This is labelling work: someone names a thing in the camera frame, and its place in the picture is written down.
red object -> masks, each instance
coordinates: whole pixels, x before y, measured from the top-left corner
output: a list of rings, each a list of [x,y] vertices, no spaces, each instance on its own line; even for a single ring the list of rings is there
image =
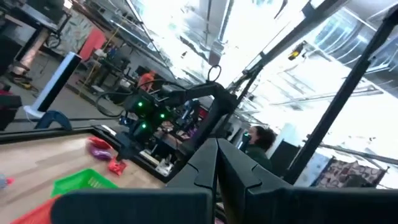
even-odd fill
[[[51,208],[58,197],[51,198],[11,224],[51,224]]]
[[[125,164],[123,161],[117,161],[116,157],[114,157],[108,164],[108,169],[117,175],[122,175],[126,167],[127,164]]]
[[[155,72],[145,73],[141,76],[137,85],[140,86],[140,88],[142,88],[143,90],[147,91],[147,90],[150,90],[150,88],[152,87],[152,83],[148,83],[145,85],[142,85],[142,84],[151,82],[154,80],[155,80]]]
[[[201,119],[205,119],[208,113],[209,112],[206,109],[199,107],[199,117]]]
[[[0,90],[0,95],[12,95],[10,91]]]
[[[80,57],[82,61],[86,61],[91,57],[91,54],[97,49],[101,49],[105,43],[106,37],[99,28],[94,28],[88,35],[85,44],[80,50]]]
[[[98,149],[112,149],[112,146],[103,139],[90,137],[88,140],[92,146],[97,147]]]
[[[14,179],[13,178],[7,178],[7,185],[11,185],[12,183],[14,183]]]

black stand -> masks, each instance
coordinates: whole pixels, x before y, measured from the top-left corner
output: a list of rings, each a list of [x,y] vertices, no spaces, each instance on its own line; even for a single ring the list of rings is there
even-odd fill
[[[362,53],[362,56],[359,58],[356,65],[349,73],[347,79],[339,89],[333,101],[330,103],[320,122],[313,130],[313,133],[308,138],[308,141],[305,143],[303,149],[296,157],[296,160],[293,162],[290,170],[284,178],[285,181],[290,184],[294,184],[299,175],[303,172],[308,161],[311,159],[319,144],[322,142],[322,139],[325,137],[328,130],[330,129],[330,126],[333,124],[339,112],[341,111],[341,109],[343,109],[348,98],[351,96],[352,92],[358,85],[359,81],[361,81],[362,76],[369,68],[371,61],[375,59],[375,57],[369,57],[387,40],[397,24],[398,6],[392,8],[386,18],[383,20],[380,28],[373,36],[365,51]]]
[[[68,117],[59,111],[47,111],[37,122],[35,129],[49,128],[53,122],[58,123],[66,131],[72,130]]]

orange shirt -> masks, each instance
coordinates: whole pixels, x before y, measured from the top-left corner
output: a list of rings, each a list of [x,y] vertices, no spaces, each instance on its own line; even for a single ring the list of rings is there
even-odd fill
[[[145,73],[145,74],[143,74],[143,75],[141,76],[141,78],[139,79],[139,81],[138,81],[138,86],[141,86],[142,84],[144,84],[144,83],[146,83],[146,82],[153,81],[154,79],[155,79],[155,78],[154,78],[154,75],[153,75],[153,74],[151,74],[151,73]],[[150,90],[151,86],[152,86],[152,83],[148,83],[148,84],[142,85],[141,88],[142,88],[143,90],[145,90],[145,91],[148,91],[148,90]]]

blue object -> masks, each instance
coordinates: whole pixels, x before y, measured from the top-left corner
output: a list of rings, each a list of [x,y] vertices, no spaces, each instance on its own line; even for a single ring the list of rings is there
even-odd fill
[[[6,176],[0,174],[0,189],[5,189],[7,187],[7,179]]]
[[[37,122],[35,129],[49,128],[53,122],[58,123],[66,131],[72,130],[69,119],[59,111],[47,111]]]
[[[108,58],[113,58],[115,53],[116,53],[116,48],[115,47],[111,48],[111,50],[109,50],[108,52]]]

wire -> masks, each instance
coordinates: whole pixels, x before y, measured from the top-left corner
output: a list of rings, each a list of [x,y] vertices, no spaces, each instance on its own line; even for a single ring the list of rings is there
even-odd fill
[[[145,82],[145,83],[143,83],[143,84],[141,84],[141,85],[138,85],[138,86],[136,87],[136,90],[138,90],[138,89],[139,89],[141,86],[143,86],[143,85],[146,85],[146,84],[149,84],[149,83],[155,83],[155,82],[168,83],[168,84],[175,85],[175,86],[178,86],[178,87],[183,88],[184,90],[186,90],[185,87],[183,87],[183,86],[181,86],[181,85],[179,85],[179,84],[177,84],[177,83],[170,82],[170,81],[166,81],[166,80],[152,80],[152,81],[149,81],[149,82]],[[125,113],[127,114],[127,111],[121,110],[120,113],[118,113],[118,114],[108,114],[107,112],[103,111],[103,110],[99,107],[100,99],[105,98],[105,96],[109,96],[109,95],[124,95],[124,96],[131,96],[131,95],[133,95],[133,94],[135,94],[135,91],[130,91],[129,93],[118,93],[118,92],[112,92],[112,91],[104,92],[104,93],[100,94],[100,95],[97,97],[97,99],[95,100],[95,107],[96,107],[96,109],[97,109],[102,115],[104,115],[104,116],[107,116],[107,117],[110,117],[110,118],[118,118],[118,117],[120,117],[120,116],[123,114],[123,112],[125,112]]]
[[[210,81],[210,72],[212,71],[213,68],[219,68],[220,71],[218,72],[218,75],[217,75],[216,79],[214,79],[213,81]],[[209,72],[207,73],[207,81],[209,81],[209,82],[215,82],[215,81],[217,81],[217,79],[218,79],[218,78],[220,77],[220,75],[221,75],[221,71],[222,71],[221,66],[219,66],[219,65],[213,65],[213,66],[211,66],[211,68],[209,69]]]
[[[168,83],[168,84],[170,84],[170,85],[175,85],[175,86],[177,86],[177,87],[180,87],[180,88],[183,88],[184,90],[186,90],[186,88],[185,88],[184,86],[181,86],[181,85],[179,85],[179,84],[177,84],[177,83],[175,83],[175,82],[171,82],[171,81],[167,81],[167,80],[152,80],[152,81],[149,81],[149,82],[145,82],[145,83],[143,83],[143,84],[141,84],[141,85],[138,85],[138,86],[136,87],[136,90],[140,89],[140,87],[142,87],[142,86],[144,86],[144,85],[146,85],[146,84],[155,83],[155,82],[164,82],[164,83]]]
[[[173,136],[173,138],[175,140],[175,150],[178,150],[178,139],[174,136]]]
[[[26,119],[33,125],[35,125],[35,123],[29,118],[29,114],[27,113],[27,111],[25,111],[25,115],[26,115]]]

